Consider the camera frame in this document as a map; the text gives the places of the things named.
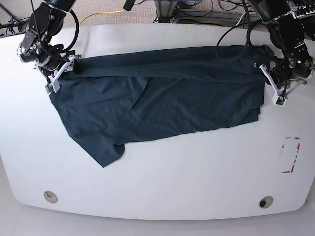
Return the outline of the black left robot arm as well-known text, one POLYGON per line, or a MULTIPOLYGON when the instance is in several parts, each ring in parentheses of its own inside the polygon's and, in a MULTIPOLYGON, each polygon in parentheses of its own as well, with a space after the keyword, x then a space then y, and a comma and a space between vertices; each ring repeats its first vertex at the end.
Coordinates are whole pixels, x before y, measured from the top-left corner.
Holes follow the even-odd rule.
POLYGON ((304 42, 304 26, 291 13, 285 0, 251 0, 252 9, 260 16, 270 33, 274 46, 283 53, 282 59, 272 59, 270 65, 256 64, 274 90, 272 101, 285 106, 288 95, 315 72, 315 61, 304 42))

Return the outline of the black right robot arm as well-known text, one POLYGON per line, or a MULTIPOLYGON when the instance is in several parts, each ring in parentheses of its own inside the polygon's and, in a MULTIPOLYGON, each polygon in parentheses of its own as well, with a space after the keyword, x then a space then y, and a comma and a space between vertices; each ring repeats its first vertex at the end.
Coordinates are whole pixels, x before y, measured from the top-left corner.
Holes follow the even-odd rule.
POLYGON ((79 35, 79 21, 72 10, 74 0, 45 0, 32 10, 28 30, 19 44, 17 55, 23 63, 34 62, 34 68, 46 78, 47 93, 60 89, 58 79, 64 72, 77 72, 77 60, 82 56, 72 49, 79 35), (53 36, 62 27, 64 18, 70 13, 75 21, 74 38, 68 47, 63 44, 50 45, 53 36))

